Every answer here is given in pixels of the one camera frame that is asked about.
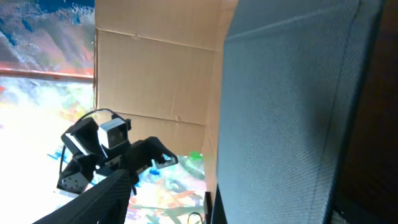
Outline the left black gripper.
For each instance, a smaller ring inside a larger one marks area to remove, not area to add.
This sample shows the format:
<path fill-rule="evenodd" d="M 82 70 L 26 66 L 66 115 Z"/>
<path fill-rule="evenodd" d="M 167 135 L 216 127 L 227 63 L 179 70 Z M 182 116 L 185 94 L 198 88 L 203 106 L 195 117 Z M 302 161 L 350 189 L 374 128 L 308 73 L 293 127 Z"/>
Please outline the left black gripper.
<path fill-rule="evenodd" d="M 152 162 L 157 169 L 178 163 L 178 157 L 153 136 L 132 144 L 129 141 L 122 143 L 106 152 L 108 158 L 97 165 L 96 173 L 107 177 L 119 169 L 127 170 L 133 187 L 139 182 L 139 175 L 152 167 Z"/>

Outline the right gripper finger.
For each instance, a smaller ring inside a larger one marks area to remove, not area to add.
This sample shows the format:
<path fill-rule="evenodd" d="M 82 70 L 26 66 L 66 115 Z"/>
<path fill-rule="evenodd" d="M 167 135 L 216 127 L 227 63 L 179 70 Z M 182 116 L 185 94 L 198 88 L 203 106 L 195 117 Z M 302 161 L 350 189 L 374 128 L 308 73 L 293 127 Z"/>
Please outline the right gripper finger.
<path fill-rule="evenodd" d="M 130 195 L 129 172 L 117 170 L 34 224 L 124 224 Z"/>

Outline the black gift box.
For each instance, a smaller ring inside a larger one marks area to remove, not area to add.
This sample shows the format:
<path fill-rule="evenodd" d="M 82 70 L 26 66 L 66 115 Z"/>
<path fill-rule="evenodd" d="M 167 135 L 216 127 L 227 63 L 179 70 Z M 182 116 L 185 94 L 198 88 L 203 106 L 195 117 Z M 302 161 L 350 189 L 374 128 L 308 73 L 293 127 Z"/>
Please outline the black gift box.
<path fill-rule="evenodd" d="M 224 41 L 214 223 L 327 223 L 384 2 L 243 0 Z"/>

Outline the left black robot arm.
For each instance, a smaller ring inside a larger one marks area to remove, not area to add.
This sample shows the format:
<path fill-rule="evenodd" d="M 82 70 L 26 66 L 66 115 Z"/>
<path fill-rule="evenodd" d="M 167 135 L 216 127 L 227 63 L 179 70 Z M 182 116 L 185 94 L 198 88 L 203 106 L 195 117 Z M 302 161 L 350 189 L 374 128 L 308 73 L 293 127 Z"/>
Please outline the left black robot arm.
<path fill-rule="evenodd" d="M 60 172 L 57 188 L 80 195 L 95 174 L 108 177 L 117 170 L 127 170 L 132 192 L 137 194 L 135 185 L 142 172 L 152 166 L 163 169 L 178 163 L 177 156 L 157 137 L 129 142 L 130 130 L 131 120 L 118 115 L 101 125 L 89 117 L 70 126 L 61 139 L 72 159 Z"/>

